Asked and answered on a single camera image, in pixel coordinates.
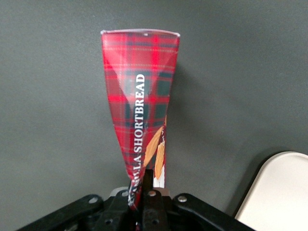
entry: metal bolt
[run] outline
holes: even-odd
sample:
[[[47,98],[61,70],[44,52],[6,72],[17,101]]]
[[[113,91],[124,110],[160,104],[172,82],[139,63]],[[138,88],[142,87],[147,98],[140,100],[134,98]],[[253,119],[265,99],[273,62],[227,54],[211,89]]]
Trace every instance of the metal bolt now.
[[[155,192],[155,191],[149,191],[149,192],[148,192],[148,195],[149,195],[149,196],[155,196],[155,195],[156,195],[156,192]]]
[[[128,196],[128,191],[122,192],[122,196]]]
[[[92,199],[89,200],[89,204],[94,204],[98,201],[97,197],[93,197]]]
[[[187,201],[187,198],[185,197],[185,196],[179,196],[178,197],[178,201],[180,201],[180,202],[186,202]]]

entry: gray background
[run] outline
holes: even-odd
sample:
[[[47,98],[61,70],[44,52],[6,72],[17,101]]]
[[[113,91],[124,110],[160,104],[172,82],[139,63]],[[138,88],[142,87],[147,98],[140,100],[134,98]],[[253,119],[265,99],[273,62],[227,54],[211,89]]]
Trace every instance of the gray background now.
[[[102,29],[181,34],[167,187],[232,215],[260,164],[308,154],[308,2],[0,0],[0,230],[128,185]]]

